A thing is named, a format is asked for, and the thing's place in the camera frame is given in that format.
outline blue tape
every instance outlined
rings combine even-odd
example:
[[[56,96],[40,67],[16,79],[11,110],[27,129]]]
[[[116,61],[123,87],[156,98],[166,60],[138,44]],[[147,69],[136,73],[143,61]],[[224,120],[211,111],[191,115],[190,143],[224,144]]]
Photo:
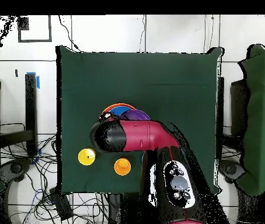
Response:
[[[38,89],[40,88],[39,76],[36,77],[36,86],[37,86]]]

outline black cable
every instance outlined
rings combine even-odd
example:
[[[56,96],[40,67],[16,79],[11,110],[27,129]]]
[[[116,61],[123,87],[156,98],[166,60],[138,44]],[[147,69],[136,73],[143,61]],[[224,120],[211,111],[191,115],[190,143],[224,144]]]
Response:
[[[235,156],[239,156],[239,155],[230,155],[230,156],[223,156],[222,158],[229,158],[229,157],[235,157]]]
[[[78,48],[78,46],[77,46],[77,45],[71,40],[70,35],[69,35],[68,28],[67,28],[65,25],[62,24],[62,21],[61,21],[61,17],[60,17],[60,15],[58,15],[58,17],[59,17],[60,24],[61,24],[63,27],[65,27],[65,29],[66,29],[66,31],[67,31],[68,38],[69,38],[70,42],[74,45],[74,47],[75,47],[76,49],[78,49],[80,52],[82,52],[82,51]]]
[[[33,180],[32,180],[32,178],[26,173],[26,175],[28,176],[28,178],[30,179],[30,181],[31,181],[31,186],[32,186],[32,188],[33,188],[33,190],[37,193],[38,191],[37,190],[35,190],[35,188],[34,188],[34,185],[33,185]]]
[[[104,205],[103,205],[103,197],[102,197],[102,194],[100,194],[100,197],[102,199],[102,208],[105,209],[104,208]]]
[[[15,125],[15,124],[21,124],[21,125],[23,125],[23,130],[24,131],[26,130],[26,127],[25,127],[25,125],[23,123],[1,124],[0,126],[2,126],[2,125]]]
[[[142,23],[143,23],[143,25],[144,25],[144,30],[143,30],[143,32],[141,33],[141,39],[140,39],[140,48],[139,48],[139,53],[141,52],[141,42],[142,42],[142,36],[143,36],[143,33],[144,33],[144,31],[145,31],[144,17],[145,17],[145,15],[143,15],[143,19],[142,19]]]
[[[211,47],[211,40],[212,40],[212,35],[214,34],[214,15],[212,15],[212,31],[211,31],[211,38],[210,38],[210,47]]]

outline wire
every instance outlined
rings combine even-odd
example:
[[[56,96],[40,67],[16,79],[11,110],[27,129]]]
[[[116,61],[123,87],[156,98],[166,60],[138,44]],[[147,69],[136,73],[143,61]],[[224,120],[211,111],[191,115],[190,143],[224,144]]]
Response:
[[[204,15],[204,47],[203,47],[203,53],[205,53],[205,42],[206,42],[206,15]]]
[[[53,206],[53,207],[51,207],[50,209],[47,209],[47,211],[45,211],[41,216],[44,216],[49,210],[51,210],[51,209],[54,209],[55,207]],[[29,224],[33,224],[33,223],[35,223],[35,222],[37,222],[37,221],[40,221],[40,219],[36,219],[34,222],[31,222],[31,223],[29,223]]]
[[[214,15],[212,15],[212,31],[211,31],[211,38],[210,38],[210,47],[211,47],[211,40],[212,40],[212,35],[214,34]]]
[[[145,31],[144,17],[145,17],[145,15],[143,15],[143,19],[142,19],[142,23],[143,23],[143,25],[144,25],[144,30],[143,30],[143,32],[141,33],[141,39],[140,39],[139,53],[141,52],[141,42],[142,42],[142,36],[143,36],[143,33],[144,33],[144,31]]]
[[[66,31],[67,31],[68,39],[69,39],[70,42],[74,45],[74,47],[75,47],[76,49],[78,49],[78,50],[82,53],[82,51],[78,48],[78,46],[77,46],[77,45],[71,40],[70,35],[69,35],[68,28],[67,28],[65,25],[62,24],[62,21],[61,21],[61,17],[60,17],[60,15],[58,15],[58,17],[59,17],[60,24],[61,24],[63,27],[65,27],[65,29],[66,29]]]
[[[23,125],[23,129],[26,130],[26,127],[25,127],[25,125],[23,123],[1,124],[0,126],[2,126],[2,125],[15,125],[15,124],[21,124],[21,125]]]

